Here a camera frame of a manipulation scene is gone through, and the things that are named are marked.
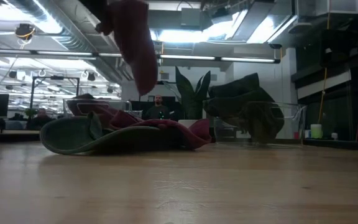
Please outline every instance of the ductwork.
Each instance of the ductwork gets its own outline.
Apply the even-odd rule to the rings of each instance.
[[[7,4],[32,17],[32,22],[44,32],[48,32],[45,24],[59,25],[62,29],[58,36],[52,37],[69,51],[97,52],[97,49],[74,25],[67,15],[54,3],[53,0],[4,0]],[[122,75],[114,66],[103,58],[88,61],[96,67],[102,76],[109,82],[121,83]]]

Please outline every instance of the table surface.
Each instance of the table surface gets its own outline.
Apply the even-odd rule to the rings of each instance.
[[[61,156],[0,144],[0,223],[358,223],[358,151]]]

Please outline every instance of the man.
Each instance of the man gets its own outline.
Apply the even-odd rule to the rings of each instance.
[[[162,96],[154,97],[154,106],[145,115],[146,119],[169,119],[169,109],[162,105]]]
[[[53,121],[53,119],[48,117],[47,110],[41,108],[38,110],[37,117],[31,119],[31,121],[27,123],[27,129],[40,130],[50,121]]]

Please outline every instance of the ceiling pipe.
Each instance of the ceiling pipe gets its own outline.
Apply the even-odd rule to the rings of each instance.
[[[61,37],[52,37],[59,42],[62,46],[69,51],[76,52],[97,52],[95,46],[85,37],[85,35],[77,28],[77,26],[67,17],[67,15],[55,4],[54,1],[46,0],[4,0],[11,6],[16,7],[18,10],[25,14],[28,14],[33,23],[39,28],[45,29],[45,26],[41,28],[41,24],[45,25],[50,23],[51,26],[58,24],[62,29],[58,35]],[[115,83],[122,82],[122,77],[117,72],[117,69],[103,60],[103,58],[97,58],[88,63],[95,66],[100,71],[103,77]]]

